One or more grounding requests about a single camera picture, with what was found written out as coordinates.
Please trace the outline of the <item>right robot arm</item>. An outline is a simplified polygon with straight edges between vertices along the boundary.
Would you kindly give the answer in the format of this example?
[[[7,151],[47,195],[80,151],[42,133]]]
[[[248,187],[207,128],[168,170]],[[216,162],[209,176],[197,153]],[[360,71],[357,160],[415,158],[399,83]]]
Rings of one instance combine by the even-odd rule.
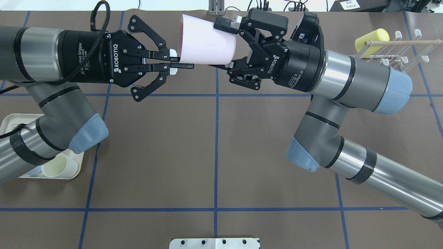
[[[326,49],[319,18],[305,12],[289,38],[286,16],[251,9],[217,17],[214,28],[239,35],[250,52],[217,66],[236,85],[259,90],[269,79],[308,93],[310,104],[286,149],[296,166],[330,169],[355,185],[383,193],[442,228],[442,182],[422,175],[339,134],[353,110],[391,115],[410,99],[411,78],[392,67]]]

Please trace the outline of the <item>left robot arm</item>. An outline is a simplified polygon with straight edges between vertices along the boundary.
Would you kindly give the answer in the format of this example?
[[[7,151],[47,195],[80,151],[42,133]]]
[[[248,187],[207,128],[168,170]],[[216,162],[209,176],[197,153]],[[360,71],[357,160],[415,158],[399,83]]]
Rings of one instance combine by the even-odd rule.
[[[130,87],[141,101],[166,82],[172,69],[193,69],[171,55],[165,40],[134,15],[129,31],[106,32],[1,26],[1,80],[24,87],[43,116],[1,136],[1,185],[66,149],[82,153],[108,135],[101,115],[78,83]]]

